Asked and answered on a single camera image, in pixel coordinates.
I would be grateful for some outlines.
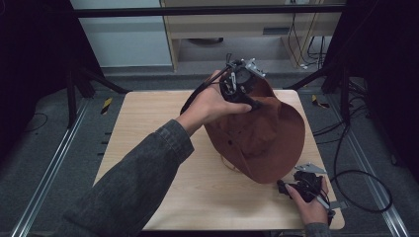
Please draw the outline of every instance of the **wooden table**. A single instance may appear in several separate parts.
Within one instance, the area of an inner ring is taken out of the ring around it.
[[[126,95],[95,183],[139,141],[169,119],[178,116],[192,91],[131,92]],[[275,91],[294,106],[305,121],[305,144],[297,163],[324,168],[295,91]],[[201,127],[193,136],[195,152],[180,167],[161,206],[147,223],[147,230],[276,230],[302,229],[291,199],[278,193],[276,184],[260,185],[228,169]],[[283,180],[293,182],[291,171]],[[330,200],[335,195],[329,183]],[[331,228],[344,226],[336,211]]]

